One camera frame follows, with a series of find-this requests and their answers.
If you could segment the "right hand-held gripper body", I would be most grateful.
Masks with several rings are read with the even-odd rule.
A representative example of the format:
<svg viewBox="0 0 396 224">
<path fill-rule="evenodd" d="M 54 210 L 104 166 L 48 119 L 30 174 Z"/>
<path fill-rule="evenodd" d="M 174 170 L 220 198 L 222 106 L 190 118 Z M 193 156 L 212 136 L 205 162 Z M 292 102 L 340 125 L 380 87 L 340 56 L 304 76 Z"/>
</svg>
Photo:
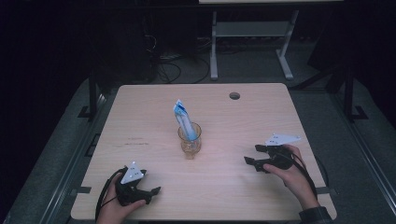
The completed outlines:
<svg viewBox="0 0 396 224">
<path fill-rule="evenodd" d="M 289 169 L 293 165 L 292 153 L 284 145 L 300 140 L 299 135 L 274 133 L 264 142 L 270 162 L 279 169 Z"/>
</svg>

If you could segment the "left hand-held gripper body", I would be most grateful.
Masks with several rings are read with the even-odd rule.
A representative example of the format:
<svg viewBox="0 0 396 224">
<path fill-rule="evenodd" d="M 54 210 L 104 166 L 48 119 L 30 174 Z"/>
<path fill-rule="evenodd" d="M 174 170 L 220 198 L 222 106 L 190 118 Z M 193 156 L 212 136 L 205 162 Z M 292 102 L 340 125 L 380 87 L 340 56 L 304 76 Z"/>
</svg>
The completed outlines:
<svg viewBox="0 0 396 224">
<path fill-rule="evenodd" d="M 126 206 L 140 200 L 145 200 L 146 204 L 150 203 L 152 197 L 149 191 L 137 187 L 145 177 L 140 170 L 134 161 L 121 170 L 121 177 L 116 182 L 116 194 L 120 205 Z"/>
</svg>

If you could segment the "clear glass cup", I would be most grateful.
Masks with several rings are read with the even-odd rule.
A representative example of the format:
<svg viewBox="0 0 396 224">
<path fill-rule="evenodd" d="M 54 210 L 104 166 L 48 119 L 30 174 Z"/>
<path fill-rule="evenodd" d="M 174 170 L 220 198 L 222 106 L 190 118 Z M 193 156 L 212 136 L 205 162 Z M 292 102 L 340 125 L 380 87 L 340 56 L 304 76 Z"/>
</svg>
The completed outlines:
<svg viewBox="0 0 396 224">
<path fill-rule="evenodd" d="M 180 139 L 180 146 L 187 160 L 193 160 L 195 155 L 201 150 L 202 145 L 201 127 L 195 122 L 193 122 L 191 126 L 195 131 L 195 137 L 192 140 L 189 140 L 186 137 L 181 128 L 178 128 L 177 130 L 178 137 Z"/>
</svg>

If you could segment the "white blue toothpaste tube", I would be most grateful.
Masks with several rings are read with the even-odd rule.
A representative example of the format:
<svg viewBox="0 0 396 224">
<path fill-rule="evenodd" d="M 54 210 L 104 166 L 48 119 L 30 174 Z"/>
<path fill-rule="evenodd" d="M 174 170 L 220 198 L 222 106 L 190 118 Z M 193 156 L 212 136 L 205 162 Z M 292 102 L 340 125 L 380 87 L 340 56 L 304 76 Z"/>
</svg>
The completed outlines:
<svg viewBox="0 0 396 224">
<path fill-rule="evenodd" d="M 179 127 L 184 133 L 186 139 L 189 141 L 195 140 L 198 137 L 197 132 L 193 129 L 187 109 L 180 100 L 176 101 L 173 110 Z"/>
</svg>

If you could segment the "person's right hand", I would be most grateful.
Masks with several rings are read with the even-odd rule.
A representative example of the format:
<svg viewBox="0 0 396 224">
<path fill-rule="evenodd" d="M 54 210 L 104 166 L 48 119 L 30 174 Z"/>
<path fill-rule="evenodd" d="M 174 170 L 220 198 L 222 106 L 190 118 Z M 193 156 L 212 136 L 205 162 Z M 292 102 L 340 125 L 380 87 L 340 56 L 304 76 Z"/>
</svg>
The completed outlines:
<svg viewBox="0 0 396 224">
<path fill-rule="evenodd" d="M 264 164 L 263 168 L 283 180 L 286 187 L 297 198 L 303 210 L 320 207 L 317 196 L 312 191 L 308 180 L 295 165 L 292 165 L 288 170 L 279 169 L 271 164 Z"/>
</svg>

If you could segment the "person's left hand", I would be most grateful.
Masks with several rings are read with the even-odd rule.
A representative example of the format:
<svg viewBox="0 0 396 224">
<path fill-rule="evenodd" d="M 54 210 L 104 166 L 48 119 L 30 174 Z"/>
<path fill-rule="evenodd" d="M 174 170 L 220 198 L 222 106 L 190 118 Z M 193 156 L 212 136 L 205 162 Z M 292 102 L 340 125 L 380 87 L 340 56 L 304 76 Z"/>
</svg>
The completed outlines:
<svg viewBox="0 0 396 224">
<path fill-rule="evenodd" d="M 127 206 L 120 205 L 117 199 L 115 186 L 120 176 L 121 173 L 118 173 L 111 180 L 101 203 L 101 209 L 96 224 L 121 224 L 133 211 L 146 204 L 145 200 L 140 200 L 130 203 Z"/>
</svg>

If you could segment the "black metal stand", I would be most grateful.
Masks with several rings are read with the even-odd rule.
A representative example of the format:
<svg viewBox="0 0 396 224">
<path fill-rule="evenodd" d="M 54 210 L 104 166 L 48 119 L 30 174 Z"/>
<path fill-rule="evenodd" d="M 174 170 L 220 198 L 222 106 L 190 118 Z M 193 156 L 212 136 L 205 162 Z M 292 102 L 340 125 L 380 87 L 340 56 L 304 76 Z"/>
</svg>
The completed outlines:
<svg viewBox="0 0 396 224">
<path fill-rule="evenodd" d="M 366 113 L 359 105 L 353 105 L 354 73 L 351 67 L 345 72 L 344 114 L 350 122 L 357 119 L 368 119 Z"/>
<path fill-rule="evenodd" d="M 88 88 L 89 88 L 89 104 L 84 105 L 79 113 L 79 118 L 87 119 L 88 121 L 94 120 L 98 108 L 99 108 L 99 101 L 100 101 L 100 90 L 97 84 L 97 74 L 94 71 L 90 72 L 88 77 Z"/>
</svg>

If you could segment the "metal floor rail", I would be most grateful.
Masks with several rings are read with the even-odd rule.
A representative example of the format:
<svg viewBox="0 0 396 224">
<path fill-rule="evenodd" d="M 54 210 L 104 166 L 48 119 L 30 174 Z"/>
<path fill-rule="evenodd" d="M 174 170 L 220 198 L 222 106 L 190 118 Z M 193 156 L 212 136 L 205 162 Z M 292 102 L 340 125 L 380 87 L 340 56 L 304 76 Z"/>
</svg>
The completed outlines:
<svg viewBox="0 0 396 224">
<path fill-rule="evenodd" d="M 90 109 L 77 106 L 77 114 L 70 107 L 49 143 L 52 156 L 48 168 L 57 175 L 53 192 L 39 224 L 65 224 L 70 219 L 71 207 L 77 197 L 95 145 L 107 115 L 106 97 L 100 94 L 94 102 L 96 115 L 90 119 Z"/>
<path fill-rule="evenodd" d="M 341 116 L 341 119 L 346 124 L 351 135 L 353 136 L 354 141 L 357 143 L 362 158 L 367 164 L 376 185 L 381 191 L 393 215 L 396 216 L 396 188 L 394 188 L 389 182 L 389 179 L 377 162 L 367 141 L 363 138 L 363 135 L 361 134 L 358 126 L 356 125 L 357 119 L 351 119 L 347 116 L 343 108 L 343 102 L 337 95 L 331 94 L 330 98 L 332 100 L 332 103 L 336 107 L 338 114 Z"/>
</svg>

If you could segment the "white metal table frame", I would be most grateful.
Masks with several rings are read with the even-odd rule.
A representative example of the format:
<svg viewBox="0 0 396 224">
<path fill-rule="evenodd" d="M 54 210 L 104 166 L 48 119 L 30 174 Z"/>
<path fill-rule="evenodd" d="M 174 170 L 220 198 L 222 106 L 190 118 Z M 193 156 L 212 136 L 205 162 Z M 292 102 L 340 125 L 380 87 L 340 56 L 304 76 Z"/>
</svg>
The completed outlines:
<svg viewBox="0 0 396 224">
<path fill-rule="evenodd" d="M 217 62 L 217 39 L 220 37 L 283 37 L 284 43 L 276 50 L 276 57 L 286 80 L 293 80 L 293 74 L 286 59 L 286 52 L 299 15 L 294 10 L 288 21 L 217 21 L 217 12 L 212 14 L 210 78 L 219 78 Z"/>
</svg>

